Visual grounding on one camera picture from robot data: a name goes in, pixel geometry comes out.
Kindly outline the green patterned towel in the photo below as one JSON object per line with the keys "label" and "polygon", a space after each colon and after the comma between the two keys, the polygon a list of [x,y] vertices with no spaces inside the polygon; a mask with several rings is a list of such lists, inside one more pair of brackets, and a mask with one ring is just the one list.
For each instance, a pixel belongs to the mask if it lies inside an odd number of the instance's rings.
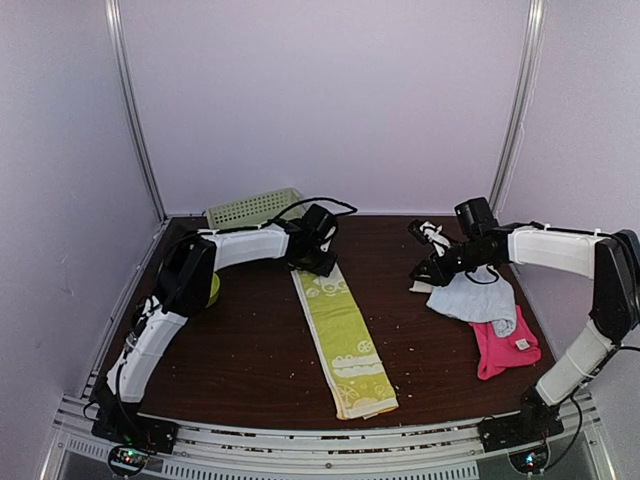
{"label": "green patterned towel", "polygon": [[338,266],[327,277],[291,277],[340,420],[368,419],[399,407],[362,312]]}

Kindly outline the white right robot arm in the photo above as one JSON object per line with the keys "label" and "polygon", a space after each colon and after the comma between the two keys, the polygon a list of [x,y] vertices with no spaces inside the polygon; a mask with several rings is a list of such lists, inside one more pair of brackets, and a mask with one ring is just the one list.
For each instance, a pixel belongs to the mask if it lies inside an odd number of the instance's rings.
{"label": "white right robot arm", "polygon": [[553,347],[566,349],[531,387],[527,408],[514,417],[512,430],[519,440],[533,441],[545,431],[549,410],[596,377],[639,323],[639,245],[631,231],[501,225],[493,219],[464,225],[462,240],[425,220],[412,221],[408,230],[432,249],[410,277],[415,285],[429,287],[429,309],[475,329],[482,380],[541,357],[515,289],[499,268],[533,269],[536,279],[550,281],[539,291],[558,307],[536,301],[533,309]]}

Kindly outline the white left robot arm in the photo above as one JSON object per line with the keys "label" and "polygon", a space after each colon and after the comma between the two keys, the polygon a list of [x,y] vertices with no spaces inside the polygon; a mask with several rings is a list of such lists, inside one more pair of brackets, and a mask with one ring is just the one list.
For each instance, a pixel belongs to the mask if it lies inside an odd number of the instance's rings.
{"label": "white left robot arm", "polygon": [[142,401],[173,337],[214,302],[218,271],[258,260],[283,259],[295,270],[327,277],[337,259],[327,244],[337,231],[336,224],[322,221],[311,225],[296,219],[185,234],[162,260],[152,293],[136,311],[121,353],[94,389],[96,398],[107,405]]}

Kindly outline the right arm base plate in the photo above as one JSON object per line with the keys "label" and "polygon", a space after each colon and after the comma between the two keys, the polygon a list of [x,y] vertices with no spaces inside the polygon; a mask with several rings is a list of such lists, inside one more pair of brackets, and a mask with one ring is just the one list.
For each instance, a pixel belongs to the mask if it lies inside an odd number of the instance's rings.
{"label": "right arm base plate", "polygon": [[564,432],[563,423],[558,418],[529,422],[520,412],[502,417],[485,417],[477,428],[486,453],[543,442]]}

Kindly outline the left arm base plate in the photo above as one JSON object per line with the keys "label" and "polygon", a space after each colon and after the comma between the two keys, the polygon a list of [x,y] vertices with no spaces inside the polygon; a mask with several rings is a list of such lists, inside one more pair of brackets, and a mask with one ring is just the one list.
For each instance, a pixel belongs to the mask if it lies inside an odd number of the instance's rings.
{"label": "left arm base plate", "polygon": [[98,406],[91,429],[93,436],[153,454],[174,451],[178,433],[175,422],[140,416],[137,403],[119,400],[108,387],[96,390],[90,400]]}

